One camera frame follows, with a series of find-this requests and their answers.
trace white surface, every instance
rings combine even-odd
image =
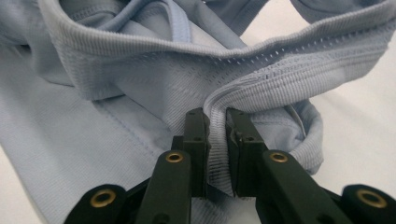
[[[307,25],[289,1],[270,1],[244,33],[249,45]],[[325,162],[314,178],[336,193],[362,183],[396,198],[396,38],[370,74],[311,100],[324,120]],[[0,223],[43,223],[7,156],[0,150]],[[254,204],[231,223],[260,223]]]

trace clothing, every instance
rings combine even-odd
[[[228,196],[226,108],[250,113],[269,148],[313,174],[322,124],[306,99],[367,74],[396,26],[395,1],[354,2],[310,16],[322,7],[292,1],[314,23],[246,47],[201,1],[5,0],[0,143],[47,221],[61,223],[87,190],[149,177],[184,114],[203,107],[214,188],[193,201],[192,223],[224,223],[239,203]]]

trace garment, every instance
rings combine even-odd
[[[313,24],[248,48],[201,1],[4,0],[0,144],[47,221],[61,223],[87,190],[150,176],[184,114],[203,107],[214,188],[193,201],[192,222],[224,223],[239,204],[228,196],[226,108],[250,113],[269,148],[314,173],[322,128],[306,99],[365,75],[395,30],[395,1],[355,2],[323,12],[292,1]]]

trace brass insert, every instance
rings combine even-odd
[[[388,204],[387,201],[385,201],[385,199],[383,197],[381,197],[379,194],[372,192],[370,190],[367,189],[359,189],[356,194],[358,195],[358,198],[372,206],[372,207],[376,207],[376,208],[385,208]]]
[[[101,189],[91,197],[91,206],[96,208],[106,207],[108,204],[113,203],[115,199],[116,193],[113,190]]]
[[[271,160],[277,161],[277,162],[286,162],[288,160],[288,157],[280,152],[274,152],[270,155]]]
[[[183,160],[183,155],[177,152],[172,152],[166,156],[166,160],[169,162],[180,162]]]

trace light blue fabric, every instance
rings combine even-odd
[[[150,176],[184,114],[203,107],[213,188],[192,220],[224,223],[240,203],[228,196],[226,108],[314,173],[322,123],[306,99],[367,74],[396,28],[394,0],[350,4],[246,47],[199,0],[4,0],[0,144],[47,221],[62,223],[87,190]]]

